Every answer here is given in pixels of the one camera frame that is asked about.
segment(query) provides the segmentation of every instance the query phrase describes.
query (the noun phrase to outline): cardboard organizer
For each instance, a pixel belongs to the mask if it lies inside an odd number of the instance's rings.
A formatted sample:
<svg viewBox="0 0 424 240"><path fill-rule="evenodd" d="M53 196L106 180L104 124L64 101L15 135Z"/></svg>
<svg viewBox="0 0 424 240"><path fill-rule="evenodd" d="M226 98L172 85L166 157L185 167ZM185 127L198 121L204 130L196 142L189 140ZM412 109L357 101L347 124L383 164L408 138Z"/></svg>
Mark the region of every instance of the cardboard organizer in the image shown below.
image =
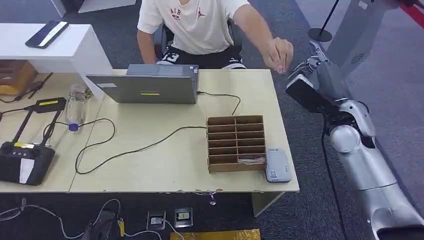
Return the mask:
<svg viewBox="0 0 424 240"><path fill-rule="evenodd" d="M267 155L262 115L209 117L206 126L210 173L265 169ZM242 163L255 159L264 162Z"/></svg>

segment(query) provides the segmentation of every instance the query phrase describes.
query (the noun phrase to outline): floor socket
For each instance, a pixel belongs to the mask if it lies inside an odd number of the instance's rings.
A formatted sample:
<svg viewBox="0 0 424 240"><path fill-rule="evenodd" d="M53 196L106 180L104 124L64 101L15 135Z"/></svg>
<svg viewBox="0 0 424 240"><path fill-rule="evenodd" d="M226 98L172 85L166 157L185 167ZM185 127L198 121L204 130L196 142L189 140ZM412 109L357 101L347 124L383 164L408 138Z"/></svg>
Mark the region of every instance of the floor socket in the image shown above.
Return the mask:
<svg viewBox="0 0 424 240"><path fill-rule="evenodd" d="M175 209L175 227L186 228L193 226L193 208L182 207Z"/></svg>
<svg viewBox="0 0 424 240"><path fill-rule="evenodd" d="M165 229L165 221L167 219L166 211L148 211L147 212L147 230L158 231Z"/></svg>

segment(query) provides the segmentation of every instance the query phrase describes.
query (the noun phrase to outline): man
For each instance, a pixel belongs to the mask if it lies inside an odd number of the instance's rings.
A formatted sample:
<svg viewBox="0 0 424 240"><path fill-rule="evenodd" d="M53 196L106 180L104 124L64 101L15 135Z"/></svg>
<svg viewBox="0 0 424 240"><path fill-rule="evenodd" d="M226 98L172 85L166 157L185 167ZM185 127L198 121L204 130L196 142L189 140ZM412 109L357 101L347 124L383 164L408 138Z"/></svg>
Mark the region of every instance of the man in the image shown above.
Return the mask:
<svg viewBox="0 0 424 240"><path fill-rule="evenodd" d="M137 39L144 63L157 63L153 33L164 23L175 37L158 64L245 69L240 53L232 48L228 19L246 33L269 68L279 73L288 70L293 45L273 38L265 20L247 0L142 0Z"/></svg>

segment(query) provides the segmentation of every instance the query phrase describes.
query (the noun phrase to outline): printed number 13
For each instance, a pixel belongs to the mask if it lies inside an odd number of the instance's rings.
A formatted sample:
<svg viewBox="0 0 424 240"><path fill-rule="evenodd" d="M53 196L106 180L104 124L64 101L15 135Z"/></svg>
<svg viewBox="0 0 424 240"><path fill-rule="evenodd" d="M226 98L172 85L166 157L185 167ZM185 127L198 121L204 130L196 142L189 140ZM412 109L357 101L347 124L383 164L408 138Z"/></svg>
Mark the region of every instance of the printed number 13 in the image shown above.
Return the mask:
<svg viewBox="0 0 424 240"><path fill-rule="evenodd" d="M168 60L168 61L170 61L170 62L173 62L173 63L175 63L175 61L177 61L177 59L180 57L180 55L178 55L178 54L175 54L175 53L172 53L171 55L171 57L168 57L168 55L169 54L166 54L163 58L162 58L162 60Z"/></svg>

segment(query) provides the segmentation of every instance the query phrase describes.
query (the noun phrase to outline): robotic arm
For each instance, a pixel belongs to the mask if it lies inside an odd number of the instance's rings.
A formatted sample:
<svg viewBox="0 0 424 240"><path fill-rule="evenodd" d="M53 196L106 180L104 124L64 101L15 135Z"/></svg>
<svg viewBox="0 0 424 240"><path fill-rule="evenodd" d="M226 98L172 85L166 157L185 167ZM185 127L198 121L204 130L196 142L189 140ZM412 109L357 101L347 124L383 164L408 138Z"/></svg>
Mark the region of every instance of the robotic arm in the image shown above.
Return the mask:
<svg viewBox="0 0 424 240"><path fill-rule="evenodd" d="M368 107L351 98L339 67L318 44L311 44L317 55L296 67L289 76L286 92L304 108L321 113L326 119L326 133L367 218L369 239L389 239L386 237L399 233L401 239L424 239L423 218L399 188L376 146L376 130Z"/></svg>

